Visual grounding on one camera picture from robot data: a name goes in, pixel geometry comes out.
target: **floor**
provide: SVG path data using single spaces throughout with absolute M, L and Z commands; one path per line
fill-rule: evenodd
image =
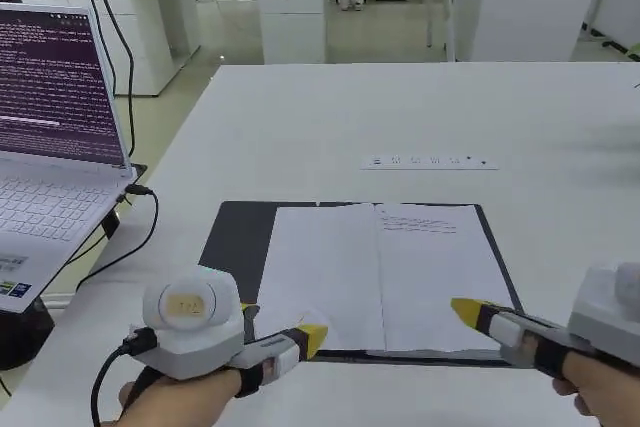
M 135 99 L 136 152 L 134 161 L 147 164 L 149 173 L 158 164 L 176 132 L 195 105 L 211 77 L 222 64 L 262 64 L 262 42 L 256 0 L 199 0 L 202 47 L 191 62 L 158 98 Z M 445 60 L 442 4 L 434 8 L 434 47 L 425 46 L 426 7 L 423 0 L 369 2 L 361 12 L 342 12 L 328 5 L 328 58 L 331 63 L 441 62 Z M 628 60 L 593 39 L 582 39 L 575 61 L 617 62 Z M 127 124 L 126 99 L 117 101 L 123 124 Z M 126 212 L 127 206 L 119 208 Z M 87 241 L 91 245 L 99 238 Z M 78 281 L 94 265 L 104 247 L 101 242 L 81 260 L 66 267 L 44 296 L 70 297 Z M 15 389 L 28 366 L 2 373 Z M 7 398 L 0 392 L 0 406 Z

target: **notebook page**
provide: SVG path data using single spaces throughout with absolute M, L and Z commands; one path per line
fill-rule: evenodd
M 453 297 L 512 306 L 475 208 L 384 204 L 375 210 L 386 350 L 497 350 L 450 306 Z
M 324 350 L 384 349 L 379 274 L 373 205 L 279 208 L 256 335 L 319 323 Z

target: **wire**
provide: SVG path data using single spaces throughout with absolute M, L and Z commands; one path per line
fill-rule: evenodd
M 111 367 L 118 357 L 121 357 L 126 354 L 126 350 L 122 347 L 118 347 L 116 350 L 109 354 L 107 360 L 104 361 L 98 375 L 96 376 L 96 380 L 93 383 L 93 387 L 91 388 L 91 420 L 93 421 L 94 427 L 101 427 L 100 424 L 100 412 L 98 412 L 98 395 L 100 394 L 100 387 L 102 387 L 102 382 L 104 382 L 104 378 L 107 375 L 107 371 Z
M 129 187 L 142 187 L 142 186 L 133 185 L 133 186 L 129 186 Z M 124 259 L 126 259 L 128 257 L 131 257 L 133 254 L 135 254 L 140 249 L 142 249 L 145 245 L 147 245 L 149 240 L 151 240 L 151 237 L 153 236 L 153 234 L 156 231 L 156 225 L 158 224 L 158 215 L 160 213 L 160 201 L 158 200 L 158 196 L 152 190 L 148 190 L 147 194 L 139 194 L 139 195 L 151 195 L 151 196 L 153 196 L 153 201 L 154 201 L 155 207 L 156 207 L 155 213 L 153 215 L 153 222 L 151 223 L 151 228 L 149 229 L 149 233 L 147 234 L 147 237 L 145 237 L 145 239 L 142 241 L 142 243 L 138 247 L 136 247 L 135 249 L 130 250 L 126 254 L 121 255 L 116 260 L 113 260 L 113 261 L 109 262 L 107 265 L 104 265 L 104 266 L 100 267 L 98 270 L 96 270 L 94 272 L 91 272 L 89 275 L 87 275 L 85 278 L 83 278 L 80 282 L 78 282 L 78 285 L 76 286 L 76 292 L 78 291 L 78 289 L 80 289 L 82 284 L 84 284 L 87 280 L 89 280 L 92 277 L 95 277 L 96 275 L 100 274 L 101 272 L 104 272 L 108 268 L 113 267 L 118 262 L 121 262 Z
M 82 257 L 84 257 L 85 255 L 87 255 L 89 252 L 91 252 L 93 249 L 95 249 L 100 242 L 102 242 L 104 239 L 107 238 L 107 234 L 102 234 L 102 236 L 96 240 L 93 244 L 91 244 L 91 247 L 88 247 L 84 252 L 82 252 L 81 254 L 76 255 L 75 257 L 69 259 L 67 261 L 66 264 L 64 264 L 65 266 L 69 265 L 69 264 L 73 264 L 74 262 L 76 262 L 77 260 L 80 260 Z
M 2 387 L 2 390 L 4 390 L 5 394 L 11 397 L 11 391 L 9 390 L 9 387 L 7 387 L 7 384 L 4 383 L 2 377 L 0 377 L 0 387 Z
M 104 6 L 107 9 L 107 13 L 109 14 L 109 18 L 111 19 L 111 23 L 113 27 L 116 29 L 116 33 L 120 38 L 120 42 L 122 42 L 122 46 L 124 50 L 127 51 L 127 57 L 129 57 L 129 86 L 127 91 L 127 102 L 129 104 L 129 127 L 131 130 L 131 149 L 129 149 L 129 157 L 133 155 L 136 150 L 136 129 L 133 118 L 133 72 L 135 70 L 135 60 L 133 58 L 133 52 L 131 52 L 131 48 L 129 44 L 127 44 L 127 39 L 124 38 L 122 30 L 120 30 L 120 26 L 118 25 L 118 21 L 116 20 L 116 16 L 111 9 L 111 4 L 109 4 L 109 0 L 102 0 L 104 2 Z
M 96 23 L 98 25 L 98 35 L 100 36 L 100 43 L 102 44 L 102 48 L 104 49 L 104 53 L 107 56 L 107 61 L 109 62 L 109 68 L 111 69 L 111 77 L 113 78 L 113 96 L 116 96 L 116 68 L 113 65 L 113 60 L 111 60 L 111 54 L 109 54 L 109 49 L 107 48 L 107 42 L 104 40 L 104 34 L 102 33 L 102 22 L 100 22 L 100 12 L 98 12 L 98 6 L 96 5 L 96 0 L 91 0 L 91 7 L 93 8 L 93 13 L 96 17 Z
M 107 360 L 104 361 L 96 380 L 91 388 L 91 420 L 94 427 L 101 427 L 100 412 L 98 412 L 98 396 L 100 395 L 100 387 L 102 382 L 113 363 L 123 355 L 135 357 L 158 347 L 158 337 L 155 331 L 150 327 L 142 327 L 133 331 L 126 339 L 122 341 L 120 347 L 109 354 Z

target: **laptop screen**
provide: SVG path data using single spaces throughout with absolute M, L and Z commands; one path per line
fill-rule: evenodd
M 125 165 L 87 15 L 0 9 L 0 151 Z

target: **hand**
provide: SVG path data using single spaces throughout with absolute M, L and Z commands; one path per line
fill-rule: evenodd
M 574 404 L 584 416 L 595 416 L 604 427 L 640 425 L 640 377 L 597 360 L 570 353 L 562 368 L 566 381 L 553 381 L 562 396 L 578 394 Z
M 240 391 L 237 370 L 226 370 L 207 377 L 177 382 L 163 378 L 145 390 L 113 427 L 211 427 L 227 403 Z M 119 395 L 124 405 L 132 383 Z

